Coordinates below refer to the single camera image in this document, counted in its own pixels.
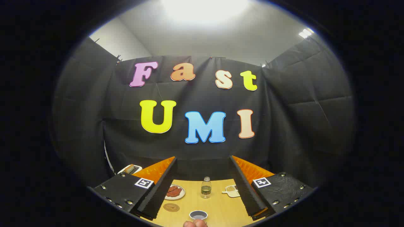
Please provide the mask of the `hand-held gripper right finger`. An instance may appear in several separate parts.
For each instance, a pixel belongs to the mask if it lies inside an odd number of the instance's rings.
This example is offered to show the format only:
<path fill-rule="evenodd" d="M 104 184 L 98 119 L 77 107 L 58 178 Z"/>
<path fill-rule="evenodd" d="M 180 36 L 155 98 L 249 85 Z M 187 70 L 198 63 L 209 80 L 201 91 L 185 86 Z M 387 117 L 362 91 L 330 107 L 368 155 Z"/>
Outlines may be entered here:
<path fill-rule="evenodd" d="M 291 174 L 274 174 L 233 155 L 229 156 L 229 169 L 247 214 L 253 220 L 282 213 L 315 190 Z"/>

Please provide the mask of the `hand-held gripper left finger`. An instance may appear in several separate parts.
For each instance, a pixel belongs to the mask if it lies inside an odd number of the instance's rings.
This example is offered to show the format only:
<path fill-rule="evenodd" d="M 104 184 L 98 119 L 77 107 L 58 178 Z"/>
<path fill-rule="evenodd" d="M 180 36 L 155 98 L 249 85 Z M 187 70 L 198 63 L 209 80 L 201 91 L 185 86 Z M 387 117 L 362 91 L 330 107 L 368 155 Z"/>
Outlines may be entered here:
<path fill-rule="evenodd" d="M 147 168 L 125 169 L 92 190 L 121 210 L 149 220 L 156 219 L 177 170 L 177 158 L 170 157 Z"/>

